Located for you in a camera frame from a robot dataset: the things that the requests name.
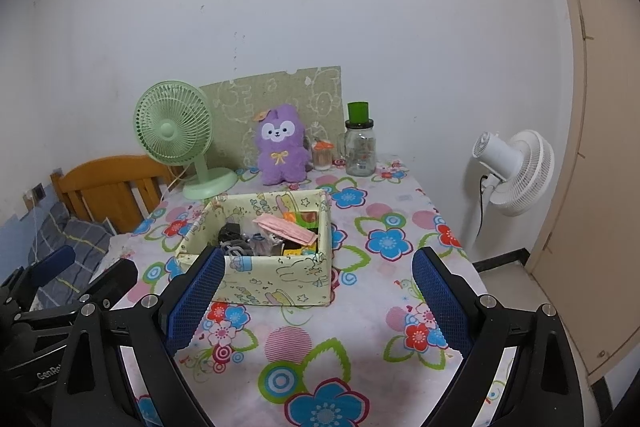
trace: white fan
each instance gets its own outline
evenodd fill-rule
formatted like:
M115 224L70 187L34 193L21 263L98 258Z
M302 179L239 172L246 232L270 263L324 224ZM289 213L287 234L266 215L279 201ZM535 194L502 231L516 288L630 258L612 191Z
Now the white fan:
M521 131L507 142L484 132L476 141L473 158L487 167L482 182L481 216L488 204L494 204L506 216L519 216L538 201L554 173L554 151L549 142L532 130ZM463 247L470 250L476 230L469 227Z

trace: orange bow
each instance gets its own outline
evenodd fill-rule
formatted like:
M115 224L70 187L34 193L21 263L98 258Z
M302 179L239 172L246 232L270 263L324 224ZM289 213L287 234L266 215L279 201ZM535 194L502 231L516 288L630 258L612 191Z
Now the orange bow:
M284 158L286 158L287 156L289 156L289 151L282 151L282 152L272 152L271 153L271 157L276 160L276 165L278 163L284 163Z

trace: stuffed bunny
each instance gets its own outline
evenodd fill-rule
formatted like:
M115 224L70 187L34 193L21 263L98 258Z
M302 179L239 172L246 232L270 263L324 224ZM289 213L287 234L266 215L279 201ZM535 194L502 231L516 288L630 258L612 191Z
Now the stuffed bunny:
M269 110L259 123L255 142L258 146L258 169L264 185L281 181L300 183L306 179L306 164L311 153L303 146L305 126L295 107L289 103Z

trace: plush toy face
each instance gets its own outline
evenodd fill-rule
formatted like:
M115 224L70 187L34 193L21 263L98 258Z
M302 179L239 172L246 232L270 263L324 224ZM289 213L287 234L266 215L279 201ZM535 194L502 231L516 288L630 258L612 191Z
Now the plush toy face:
M262 126L262 139L271 140L272 142L279 143L285 138L292 136L296 131L295 124L290 120L285 120L276 128L273 123L268 122Z
M271 109L260 122L256 144L260 151L283 151L302 147L305 128L295 107L285 103Z

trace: glass mug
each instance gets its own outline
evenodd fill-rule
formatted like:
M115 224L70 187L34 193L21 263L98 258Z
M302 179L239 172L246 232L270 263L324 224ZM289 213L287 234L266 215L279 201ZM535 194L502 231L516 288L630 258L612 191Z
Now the glass mug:
M350 176L371 176L376 171L376 135L373 122L352 124L346 132L338 136L338 154L345 159L346 171Z

